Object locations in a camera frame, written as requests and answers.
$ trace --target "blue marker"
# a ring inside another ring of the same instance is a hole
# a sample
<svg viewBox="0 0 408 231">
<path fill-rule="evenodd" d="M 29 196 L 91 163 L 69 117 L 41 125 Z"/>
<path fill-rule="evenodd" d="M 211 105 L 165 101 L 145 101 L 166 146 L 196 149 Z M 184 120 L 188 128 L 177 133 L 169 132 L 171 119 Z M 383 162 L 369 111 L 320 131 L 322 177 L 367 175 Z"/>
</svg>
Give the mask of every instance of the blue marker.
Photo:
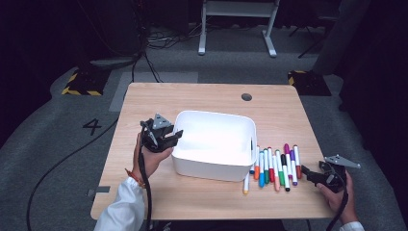
<svg viewBox="0 0 408 231">
<path fill-rule="evenodd" d="M 259 187 L 263 188 L 265 184 L 264 176 L 264 152 L 259 152 Z"/>
</svg>

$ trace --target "gray carpet floor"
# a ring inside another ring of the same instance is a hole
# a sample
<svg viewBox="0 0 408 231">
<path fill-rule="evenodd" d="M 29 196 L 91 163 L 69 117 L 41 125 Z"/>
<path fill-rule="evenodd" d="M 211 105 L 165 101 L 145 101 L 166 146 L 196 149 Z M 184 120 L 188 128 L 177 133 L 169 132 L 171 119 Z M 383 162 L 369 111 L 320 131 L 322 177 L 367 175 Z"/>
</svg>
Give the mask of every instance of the gray carpet floor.
<svg viewBox="0 0 408 231">
<path fill-rule="evenodd" d="M 147 55 L 164 82 L 288 85 L 288 71 L 311 69 L 318 47 L 302 59 L 297 58 L 313 43 L 305 31 L 289 37 L 293 28 L 273 29 L 272 41 L 278 55 L 271 58 L 261 38 L 265 28 L 214 30 L 207 36 L 204 56 L 197 54 L 199 37 L 168 49 L 148 49 Z M 33 188 L 41 176 L 72 152 L 75 154 L 50 171 L 39 185 L 31 204 L 31 227 L 92 230 L 96 223 L 89 214 L 89 190 L 98 186 L 131 66 L 112 71 L 102 96 L 62 95 L 74 70 L 72 67 L 55 81 L 50 89 L 52 100 L 21 123 L 0 150 L 2 231 L 27 230 L 26 211 Z M 141 59 L 135 68 L 137 81 L 141 78 L 141 82 L 155 82 L 148 73 L 149 66 Z M 338 110 L 342 79 L 335 75 L 324 78 L 332 96 L 300 96 L 323 155 L 340 154 L 361 164 L 361 169 L 349 171 L 355 182 L 356 209 L 367 230 L 407 230 L 392 187 L 370 152 L 362 147 L 361 136 L 349 115 Z M 92 135 L 91 129 L 83 125 L 94 119 L 101 128 Z M 308 230 L 303 219 L 283 221 L 287 230 Z M 324 230 L 329 221 L 312 219 L 312 230 Z"/>
</svg>

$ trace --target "white sleeve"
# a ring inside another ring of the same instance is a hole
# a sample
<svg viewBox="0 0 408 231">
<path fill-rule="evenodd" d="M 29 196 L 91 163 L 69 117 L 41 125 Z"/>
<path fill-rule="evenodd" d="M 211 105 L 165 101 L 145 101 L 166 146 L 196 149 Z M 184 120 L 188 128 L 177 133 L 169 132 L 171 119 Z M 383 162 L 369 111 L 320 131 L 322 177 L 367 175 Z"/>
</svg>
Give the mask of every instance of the white sleeve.
<svg viewBox="0 0 408 231">
<path fill-rule="evenodd" d="M 340 231 L 364 231 L 364 227 L 359 221 L 353 221 L 343 225 Z"/>
<path fill-rule="evenodd" d="M 144 219 L 144 201 L 142 188 L 128 177 L 117 189 L 114 203 L 106 208 L 94 230 L 140 230 Z"/>
</svg>

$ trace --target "person's left hand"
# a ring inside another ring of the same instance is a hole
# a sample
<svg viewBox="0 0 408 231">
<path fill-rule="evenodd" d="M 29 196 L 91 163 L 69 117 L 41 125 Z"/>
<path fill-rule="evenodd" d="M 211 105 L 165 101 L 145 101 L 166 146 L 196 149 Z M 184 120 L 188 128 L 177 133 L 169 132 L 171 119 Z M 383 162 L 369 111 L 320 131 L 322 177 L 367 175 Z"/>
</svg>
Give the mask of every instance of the person's left hand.
<svg viewBox="0 0 408 231">
<path fill-rule="evenodd" d="M 140 181 L 143 180 L 141 178 L 141 173 L 139 169 L 139 148 L 140 148 L 140 133 L 138 133 L 138 141 L 136 143 L 135 151 L 133 154 L 133 169 L 132 173 L 135 174 Z M 144 157 L 144 167 L 146 169 L 147 178 L 149 178 L 159 167 L 159 163 L 167 158 L 173 152 L 173 148 L 170 147 L 163 152 L 153 153 L 149 151 L 146 147 L 141 148 L 141 153 L 143 153 Z"/>
</svg>

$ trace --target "person's right hand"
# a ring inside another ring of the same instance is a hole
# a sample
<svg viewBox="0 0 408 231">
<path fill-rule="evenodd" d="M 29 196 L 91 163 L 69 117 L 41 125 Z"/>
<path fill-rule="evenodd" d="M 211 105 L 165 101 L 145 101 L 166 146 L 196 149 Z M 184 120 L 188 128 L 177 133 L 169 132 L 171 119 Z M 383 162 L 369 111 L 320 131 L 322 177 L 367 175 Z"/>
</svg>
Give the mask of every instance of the person's right hand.
<svg viewBox="0 0 408 231">
<path fill-rule="evenodd" d="M 358 221 L 354 203 L 353 180 L 351 179 L 351 176 L 347 171 L 345 172 L 345 175 L 347 177 L 346 186 L 348 192 L 348 201 L 347 204 L 345 205 L 342 215 L 340 216 L 340 222 L 342 224 L 347 224 L 352 221 Z M 342 204 L 344 191 L 334 193 L 321 183 L 318 183 L 317 187 L 319 188 L 320 192 L 324 195 L 330 209 L 337 213 L 340 208 L 340 205 Z"/>
</svg>

